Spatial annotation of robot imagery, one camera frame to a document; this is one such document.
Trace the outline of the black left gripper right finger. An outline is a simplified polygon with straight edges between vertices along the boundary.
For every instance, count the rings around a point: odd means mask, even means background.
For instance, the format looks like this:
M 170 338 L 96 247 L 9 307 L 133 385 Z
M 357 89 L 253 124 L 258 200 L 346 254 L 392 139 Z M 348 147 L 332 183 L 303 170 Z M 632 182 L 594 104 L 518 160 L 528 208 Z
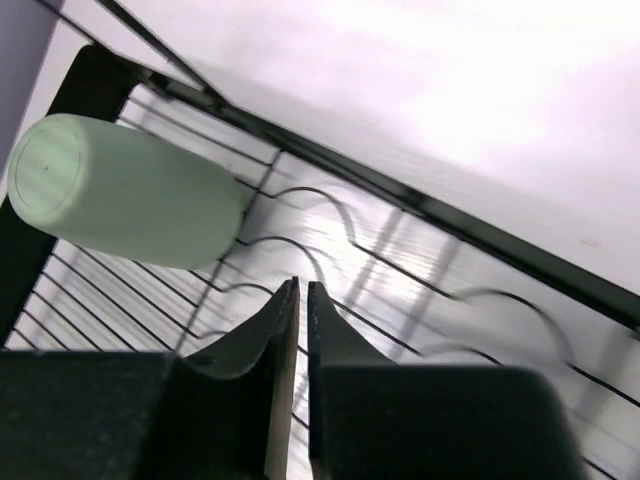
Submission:
M 309 459 L 317 479 L 581 479 L 551 385 L 521 368 L 398 364 L 308 287 Z

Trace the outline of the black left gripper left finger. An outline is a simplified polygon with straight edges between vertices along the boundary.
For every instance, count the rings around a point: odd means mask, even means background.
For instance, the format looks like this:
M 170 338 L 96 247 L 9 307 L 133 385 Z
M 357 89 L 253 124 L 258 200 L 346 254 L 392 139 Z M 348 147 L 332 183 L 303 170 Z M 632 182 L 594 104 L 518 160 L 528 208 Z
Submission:
M 299 281 L 182 359 L 164 428 L 167 479 L 283 479 L 287 473 Z

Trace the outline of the pale green cup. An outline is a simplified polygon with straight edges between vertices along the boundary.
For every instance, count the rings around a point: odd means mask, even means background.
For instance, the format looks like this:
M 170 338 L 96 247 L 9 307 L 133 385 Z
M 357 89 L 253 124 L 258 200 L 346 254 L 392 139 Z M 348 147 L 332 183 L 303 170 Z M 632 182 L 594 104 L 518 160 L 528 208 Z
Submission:
M 37 230 L 108 255 L 193 270 L 243 223 L 233 174 L 144 132 L 73 114 L 34 123 L 8 159 L 8 197 Z

